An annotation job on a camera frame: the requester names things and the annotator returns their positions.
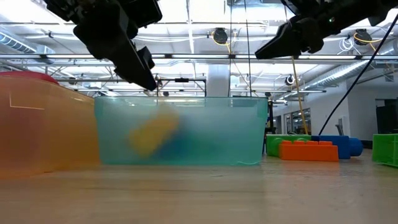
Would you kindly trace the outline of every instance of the table surface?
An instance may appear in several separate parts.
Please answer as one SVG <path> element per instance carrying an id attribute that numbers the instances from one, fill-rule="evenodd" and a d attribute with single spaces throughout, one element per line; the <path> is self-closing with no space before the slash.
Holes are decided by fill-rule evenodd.
<path id="1" fill-rule="evenodd" d="M 398 169 L 266 158 L 250 167 L 107 166 L 0 180 L 1 223 L 394 223 Z"/>

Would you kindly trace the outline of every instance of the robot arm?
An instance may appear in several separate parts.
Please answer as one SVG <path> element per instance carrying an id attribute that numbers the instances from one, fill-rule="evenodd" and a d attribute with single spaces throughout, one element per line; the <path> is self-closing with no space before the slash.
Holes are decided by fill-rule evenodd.
<path id="1" fill-rule="evenodd" d="M 295 16 L 281 25 L 276 36 L 256 52 L 258 59 L 311 54 L 323 38 L 368 18 L 372 26 L 386 19 L 398 0 L 281 0 Z"/>
<path id="2" fill-rule="evenodd" d="M 97 59 L 109 59 L 115 72 L 129 83 L 148 90 L 157 86 L 155 66 L 147 47 L 137 50 L 131 42 L 138 28 L 161 20 L 156 0 L 45 0 L 47 9 L 73 21 L 73 33 Z"/>

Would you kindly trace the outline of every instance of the window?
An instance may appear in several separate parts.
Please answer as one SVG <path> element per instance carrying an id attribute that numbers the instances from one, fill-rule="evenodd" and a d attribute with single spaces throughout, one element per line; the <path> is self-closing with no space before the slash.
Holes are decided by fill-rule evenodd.
<path id="1" fill-rule="evenodd" d="M 308 134 L 311 134 L 311 110 L 310 108 L 303 110 L 304 120 L 307 126 Z M 286 134 L 295 133 L 295 134 L 305 134 L 305 129 L 303 125 L 302 114 L 300 111 L 294 111 L 288 114 L 285 114 L 285 127 Z"/>

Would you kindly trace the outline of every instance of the green toy block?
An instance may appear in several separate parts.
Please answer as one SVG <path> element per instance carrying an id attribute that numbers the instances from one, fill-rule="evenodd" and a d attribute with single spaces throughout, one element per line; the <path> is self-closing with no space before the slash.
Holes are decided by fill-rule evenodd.
<path id="1" fill-rule="evenodd" d="M 267 134 L 267 155 L 279 157 L 279 144 L 283 141 L 310 141 L 311 136 L 306 134 L 286 135 L 286 134 Z"/>
<path id="2" fill-rule="evenodd" d="M 398 167 L 398 134 L 373 135 L 373 162 Z"/>

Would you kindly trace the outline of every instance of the teal plastic bin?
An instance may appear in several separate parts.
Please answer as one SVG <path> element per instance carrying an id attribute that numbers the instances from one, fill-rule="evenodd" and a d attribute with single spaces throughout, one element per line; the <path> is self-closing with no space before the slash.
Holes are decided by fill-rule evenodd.
<path id="1" fill-rule="evenodd" d="M 142 157 L 130 134 L 164 108 L 177 115 L 177 128 Z M 104 96 L 95 98 L 95 116 L 104 164 L 254 165 L 262 157 L 267 99 Z"/>

